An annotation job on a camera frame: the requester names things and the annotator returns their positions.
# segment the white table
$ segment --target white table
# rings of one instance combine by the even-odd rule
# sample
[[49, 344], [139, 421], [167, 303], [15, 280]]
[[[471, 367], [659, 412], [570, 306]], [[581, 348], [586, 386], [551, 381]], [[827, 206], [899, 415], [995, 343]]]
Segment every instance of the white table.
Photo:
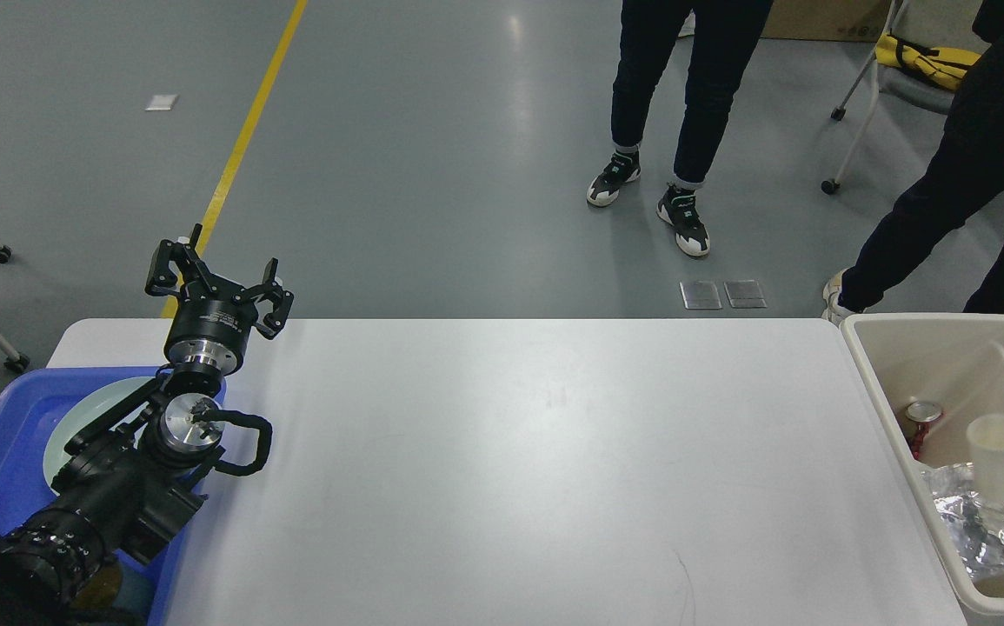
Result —
[[[86, 320], [49, 365], [168, 330]], [[168, 623], [965, 623], [820, 320], [292, 320], [226, 404], [274, 448], [204, 484]]]

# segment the white cup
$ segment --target white cup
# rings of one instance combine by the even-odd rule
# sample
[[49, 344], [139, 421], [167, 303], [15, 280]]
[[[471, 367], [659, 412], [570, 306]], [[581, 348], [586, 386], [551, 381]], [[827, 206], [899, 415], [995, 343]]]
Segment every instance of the white cup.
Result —
[[1004, 505], [1004, 413], [977, 417], [966, 428], [974, 487], [990, 505]]

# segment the cardboard box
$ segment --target cardboard box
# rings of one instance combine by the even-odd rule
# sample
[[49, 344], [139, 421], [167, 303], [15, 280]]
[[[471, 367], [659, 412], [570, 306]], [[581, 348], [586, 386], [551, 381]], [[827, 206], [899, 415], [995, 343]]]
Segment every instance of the cardboard box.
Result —
[[775, 0], [765, 39], [875, 41], [889, 0]]

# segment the person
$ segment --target person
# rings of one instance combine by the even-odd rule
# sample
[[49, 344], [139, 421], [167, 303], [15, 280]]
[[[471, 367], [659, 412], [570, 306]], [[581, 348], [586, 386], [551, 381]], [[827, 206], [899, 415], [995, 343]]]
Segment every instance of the person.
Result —
[[696, 13], [688, 68], [684, 123], [668, 192], [658, 216], [676, 232], [680, 250], [694, 258], [711, 250], [697, 210], [702, 189], [729, 119], [733, 95], [760, 40], [772, 0], [624, 0], [621, 3], [620, 60], [613, 79], [609, 127], [613, 154], [586, 192], [592, 206], [609, 206], [625, 184], [641, 175], [641, 139], [649, 104], [668, 67], [686, 17]]
[[[902, 283], [935, 245], [1004, 191], [1004, 0], [985, 0], [974, 32], [992, 46], [966, 74], [926, 174], [904, 192], [822, 290], [822, 317], [838, 324]], [[1004, 313], [1004, 245], [966, 313]]]

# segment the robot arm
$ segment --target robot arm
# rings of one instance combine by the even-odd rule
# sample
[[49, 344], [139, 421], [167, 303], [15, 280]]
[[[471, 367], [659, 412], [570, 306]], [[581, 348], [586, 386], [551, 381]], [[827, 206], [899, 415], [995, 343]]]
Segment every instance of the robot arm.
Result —
[[[267, 338], [282, 331], [292, 293], [275, 280], [276, 260], [251, 288], [212, 274], [195, 250], [200, 231], [197, 225], [188, 243], [164, 239], [153, 255], [146, 292], [178, 301], [167, 363], [65, 444], [72, 458], [53, 479], [57, 499], [0, 536], [0, 625], [138, 622], [68, 606], [116, 550], [143, 564], [163, 551], [204, 503], [192, 489], [213, 468], [249, 476], [266, 464], [270, 423], [224, 411], [212, 397], [243, 365], [251, 329]], [[263, 302], [270, 310], [259, 320]], [[244, 466], [223, 460], [220, 437], [229, 423], [258, 431], [256, 456]]]

